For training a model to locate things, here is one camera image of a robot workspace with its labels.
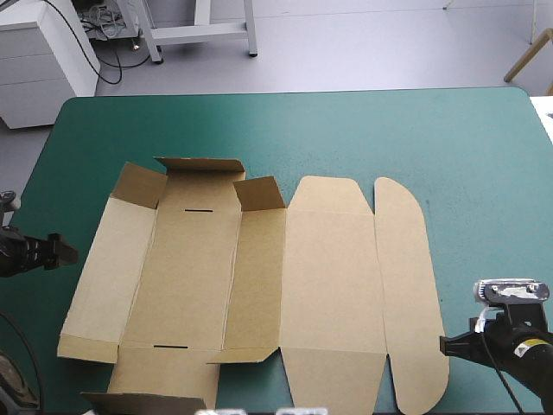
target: cardboard tab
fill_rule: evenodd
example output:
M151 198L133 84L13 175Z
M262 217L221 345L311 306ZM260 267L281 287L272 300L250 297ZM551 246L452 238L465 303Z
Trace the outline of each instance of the cardboard tab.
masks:
M194 415L206 409L198 398L148 395L146 393L82 393L96 413L104 415Z
M397 406L428 412L448 384L448 358L423 211L405 187L375 183L378 259L385 293L385 331Z
M318 176L300 180L289 209L348 214L366 214L371 210L356 181Z
M155 209L162 196L167 176L126 163L111 196L145 208Z
M385 354L283 348L294 405L325 407L330 414L372 414Z
M231 348L217 354L209 363L260 363L276 351L276 348Z
M167 169L245 172L242 162L223 158L156 157Z
M235 182L234 188L240 200L242 212L286 208L273 176Z
M115 363L118 361L118 348L118 342L103 342L61 334L58 343L58 357Z
M219 368L207 363L218 353L185 348L120 348L108 392L200 398L213 409Z

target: drawer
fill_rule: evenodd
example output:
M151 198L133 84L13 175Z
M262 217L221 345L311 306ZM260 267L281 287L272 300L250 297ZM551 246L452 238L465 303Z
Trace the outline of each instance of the drawer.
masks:
M30 54L52 54L52 49L40 29L0 31L0 59Z
M9 128L51 125L61 106L74 96L67 80L1 85L0 118Z
M53 54L0 59L0 85L65 78Z

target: wooden chair leg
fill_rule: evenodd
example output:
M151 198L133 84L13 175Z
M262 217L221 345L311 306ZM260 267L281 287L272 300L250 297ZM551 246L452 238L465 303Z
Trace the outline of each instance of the wooden chair leg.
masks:
M553 29L544 30L541 35L536 39L533 45L531 45L526 52L520 57L517 63L511 68L511 70L505 75L504 81L511 82L512 79L517 76L517 74L525 67L528 62L536 56L537 52L540 51L549 41L553 40Z

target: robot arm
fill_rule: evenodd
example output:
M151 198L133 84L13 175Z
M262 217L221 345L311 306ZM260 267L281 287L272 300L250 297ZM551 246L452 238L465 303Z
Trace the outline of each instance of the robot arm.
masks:
M553 335L543 311L547 285L522 278L481 280L474 295L485 310L469 320L467 333L441 337L440 350L509 373L542 400L547 415L553 414ZM499 310L493 320L486 319L489 309Z
M19 206L14 192L0 192L0 224L5 213ZM0 227L0 277L11 277L40 266L53 270L76 263L78 257L77 251L58 233L49 234L47 239L37 239L20 234L16 227Z

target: cardboard flap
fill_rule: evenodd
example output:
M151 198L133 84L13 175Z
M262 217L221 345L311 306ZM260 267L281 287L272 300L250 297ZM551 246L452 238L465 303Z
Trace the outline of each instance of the cardboard flap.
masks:
M166 181L166 175L133 163L126 163L111 196L155 209L162 196Z
M440 400L449 372L439 349L442 315L423 211L409 190L385 177L375 183L375 204L397 405L406 415L419 415Z
M242 212L286 208L273 176L235 182L234 188L242 205Z
M236 159L224 158L185 158L185 157L156 157L167 170L215 170L215 171L245 171L242 162Z
M296 206L309 205L306 195L319 189L314 198L324 207L287 212L280 344L385 353L382 282L372 212L361 209L365 197L349 179L311 177L302 183ZM357 209L349 209L350 203Z
M58 356L113 363L156 211L109 198L61 330Z
M224 348L277 348L286 209L244 212Z
M286 376L297 407L330 414L373 413L385 354L283 348Z
M219 367L207 363L218 353L186 348L121 347L108 392L200 398L208 409L213 409Z
M356 181L319 176L305 176L300 180L289 209L349 214L371 212Z
M194 415L206 409L198 398L145 393L82 393L97 413L104 415Z
M117 343L62 334L58 343L58 357L115 363L118 361L118 348Z
M209 363L260 363L276 351L276 348L232 348L223 350Z

